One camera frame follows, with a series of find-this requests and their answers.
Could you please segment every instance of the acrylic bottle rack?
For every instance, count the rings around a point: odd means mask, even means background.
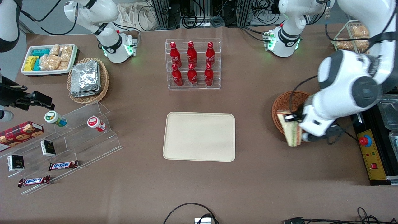
[[[51,187],[52,183],[63,177],[122,149],[116,133],[111,130],[108,118],[105,116],[109,112],[104,105],[95,102],[65,114],[63,117],[68,120],[68,123],[64,127],[45,123],[43,135],[3,151],[0,155],[0,164],[7,164],[7,157],[11,154],[23,156],[25,169],[20,172],[9,172],[9,178],[15,182],[15,187],[21,178],[30,179],[50,175],[49,185],[22,187],[23,195],[31,194],[46,186]],[[97,116],[106,124],[106,129],[103,132],[87,126],[87,119],[91,116]],[[53,142],[55,156],[43,155],[40,142],[44,139]],[[79,167],[48,171],[50,163],[73,160],[78,160]]]
[[[195,68],[197,72],[198,84],[195,87],[191,87],[188,81],[188,42],[192,41],[194,48],[197,52],[197,66]],[[214,73],[213,85],[207,87],[205,85],[205,75],[206,70],[206,50],[207,43],[213,42],[213,49],[215,52],[215,61],[212,66]],[[182,75],[182,80],[184,82],[183,86],[178,87],[172,76],[172,59],[170,57],[170,43],[175,42],[176,47],[180,53],[182,66],[179,68]],[[165,44],[165,55],[166,55],[166,73],[167,73],[167,85],[170,90],[206,90],[206,89],[221,89],[221,39],[220,38],[197,38],[197,39],[166,39]]]

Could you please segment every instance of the red bottle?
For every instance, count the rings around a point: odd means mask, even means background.
[[[172,76],[176,86],[182,86],[184,82],[182,80],[181,72],[178,70],[177,65],[173,64],[172,69],[173,69]]]
[[[170,57],[172,58],[172,62],[173,64],[176,64],[178,66],[178,68],[181,68],[182,63],[181,63],[181,57],[179,55],[179,51],[176,47],[176,44],[174,42],[170,43]]]
[[[210,63],[212,66],[214,64],[216,53],[213,49],[213,42],[207,43],[207,51],[206,51],[206,64]]]
[[[211,69],[211,64],[207,63],[206,64],[206,70],[205,70],[205,84],[206,86],[212,86],[213,85],[213,70]]]
[[[188,63],[193,64],[193,67],[196,68],[197,56],[196,56],[196,50],[195,48],[193,48],[192,41],[188,42],[187,56],[188,56]]]
[[[189,64],[188,65],[188,69],[189,69],[188,70],[189,85],[191,87],[197,86],[198,85],[198,81],[197,81],[195,67],[193,66],[193,64]]]

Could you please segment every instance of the cookie box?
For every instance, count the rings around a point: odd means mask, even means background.
[[[14,147],[43,133],[43,127],[31,121],[9,128],[0,132],[0,151]]]

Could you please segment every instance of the red button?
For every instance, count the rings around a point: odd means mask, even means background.
[[[360,137],[360,138],[359,138],[359,144],[365,146],[365,145],[367,145],[368,143],[369,143],[369,140],[368,140],[367,137]]]

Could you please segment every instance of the wicker basket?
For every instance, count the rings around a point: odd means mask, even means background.
[[[76,64],[82,64],[82,63],[86,63],[90,60],[96,61],[99,64],[99,70],[100,70],[100,79],[101,79],[101,92],[98,95],[93,95],[93,96],[84,96],[84,97],[73,97],[71,94],[69,94],[69,97],[77,102],[77,103],[81,103],[81,104],[90,104],[92,102],[95,101],[100,101],[102,100],[102,98],[105,96],[106,92],[108,91],[108,87],[109,87],[109,76],[108,76],[108,71],[105,68],[105,65],[102,63],[101,60],[97,59],[97,58],[85,58],[81,61],[78,61]],[[66,84],[69,92],[70,92],[70,79],[72,76],[72,71],[69,72],[68,74],[68,82]]]
[[[283,127],[281,123],[279,122],[278,116],[276,114],[277,110],[288,110],[289,109],[289,98],[290,94],[292,91],[288,91],[285,93],[282,93],[279,95],[276,100],[274,101],[274,104],[272,105],[272,120],[274,121],[275,126],[278,128],[278,130],[283,133]],[[297,108],[305,102],[305,100],[310,96],[311,94],[303,91],[295,91],[293,94],[292,98],[292,110],[296,111]]]

